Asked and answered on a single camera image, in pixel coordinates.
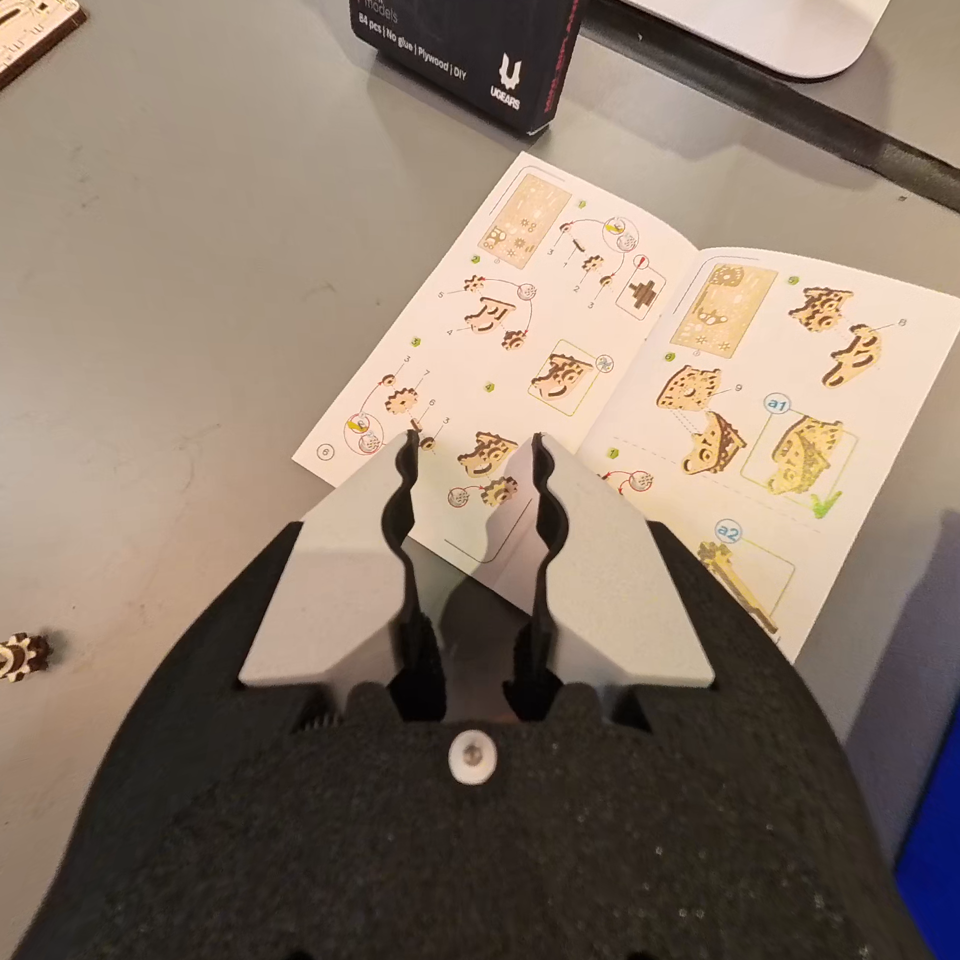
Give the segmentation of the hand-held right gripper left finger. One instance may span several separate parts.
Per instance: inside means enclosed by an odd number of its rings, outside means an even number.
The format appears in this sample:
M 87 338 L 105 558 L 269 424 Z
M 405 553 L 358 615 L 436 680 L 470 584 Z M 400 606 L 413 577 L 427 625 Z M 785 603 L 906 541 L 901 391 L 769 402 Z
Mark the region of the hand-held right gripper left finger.
M 337 711 L 366 683 L 399 711 L 443 711 L 445 676 L 404 542 L 419 439 L 386 443 L 303 517 L 239 672 L 248 688 L 319 686 Z

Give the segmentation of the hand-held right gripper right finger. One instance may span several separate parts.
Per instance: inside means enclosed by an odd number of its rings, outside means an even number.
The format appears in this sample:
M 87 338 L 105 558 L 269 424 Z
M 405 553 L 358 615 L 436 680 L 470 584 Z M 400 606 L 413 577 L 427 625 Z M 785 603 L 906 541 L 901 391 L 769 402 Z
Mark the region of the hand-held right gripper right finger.
M 556 438 L 532 439 L 543 548 L 530 624 L 515 643 L 518 711 L 585 685 L 615 711 L 626 690 L 705 690 L 715 679 L 650 526 Z

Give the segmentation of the wooden gear axle assembly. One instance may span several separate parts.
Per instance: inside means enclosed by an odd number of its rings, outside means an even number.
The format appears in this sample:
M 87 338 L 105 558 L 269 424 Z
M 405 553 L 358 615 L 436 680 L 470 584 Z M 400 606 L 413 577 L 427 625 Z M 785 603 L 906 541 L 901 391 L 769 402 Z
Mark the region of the wooden gear axle assembly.
M 46 671 L 52 652 L 45 634 L 12 634 L 1 643 L 1 680 L 18 683 L 32 674 Z

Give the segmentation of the black model kit box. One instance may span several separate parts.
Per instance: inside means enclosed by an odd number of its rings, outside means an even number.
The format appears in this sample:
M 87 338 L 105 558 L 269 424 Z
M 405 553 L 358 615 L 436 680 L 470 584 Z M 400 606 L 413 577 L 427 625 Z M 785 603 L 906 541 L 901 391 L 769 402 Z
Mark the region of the black model kit box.
M 350 1 L 351 29 L 384 57 L 533 137 L 554 119 L 586 1 Z

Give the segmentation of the wooden parts sheet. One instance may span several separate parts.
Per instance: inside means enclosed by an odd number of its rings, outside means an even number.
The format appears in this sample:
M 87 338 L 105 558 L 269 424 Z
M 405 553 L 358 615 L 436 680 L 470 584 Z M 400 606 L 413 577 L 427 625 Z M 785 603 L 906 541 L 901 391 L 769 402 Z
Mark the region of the wooden parts sheet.
M 87 20 L 78 1 L 2 1 L 1 90 Z

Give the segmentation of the white instruction booklet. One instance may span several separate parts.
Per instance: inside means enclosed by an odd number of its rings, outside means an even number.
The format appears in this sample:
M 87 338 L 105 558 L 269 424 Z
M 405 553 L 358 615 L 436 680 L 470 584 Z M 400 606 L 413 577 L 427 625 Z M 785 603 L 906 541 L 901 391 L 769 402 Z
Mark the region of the white instruction booklet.
M 520 154 L 294 452 L 332 487 L 420 439 L 414 539 L 532 608 L 548 434 L 794 663 L 958 335 L 958 298 L 693 246 Z

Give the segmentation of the blue plastic bin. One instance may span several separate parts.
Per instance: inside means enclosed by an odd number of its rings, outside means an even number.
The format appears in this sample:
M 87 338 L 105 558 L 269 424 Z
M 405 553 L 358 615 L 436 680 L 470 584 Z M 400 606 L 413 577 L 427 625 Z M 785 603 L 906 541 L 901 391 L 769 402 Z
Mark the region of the blue plastic bin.
M 930 786 L 896 865 L 896 883 L 935 958 L 959 957 L 959 801 Z

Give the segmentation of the white rounded base plate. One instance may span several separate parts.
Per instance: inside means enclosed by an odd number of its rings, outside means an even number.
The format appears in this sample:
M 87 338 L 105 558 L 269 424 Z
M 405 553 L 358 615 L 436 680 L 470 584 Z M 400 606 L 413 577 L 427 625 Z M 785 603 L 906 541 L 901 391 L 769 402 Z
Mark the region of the white rounded base plate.
M 628 1 L 774 73 L 820 81 L 864 52 L 887 1 Z

